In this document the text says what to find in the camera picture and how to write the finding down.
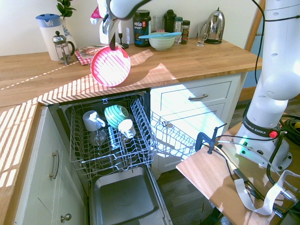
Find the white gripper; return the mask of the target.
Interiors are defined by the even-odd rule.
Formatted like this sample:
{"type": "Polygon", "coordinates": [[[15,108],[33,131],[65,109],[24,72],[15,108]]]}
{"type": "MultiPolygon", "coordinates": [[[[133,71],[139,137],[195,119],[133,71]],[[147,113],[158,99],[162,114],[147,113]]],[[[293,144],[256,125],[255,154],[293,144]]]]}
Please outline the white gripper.
{"type": "Polygon", "coordinates": [[[119,19],[106,14],[99,27],[100,42],[109,44],[111,50],[115,50],[115,32],[118,29],[119,19]]]}

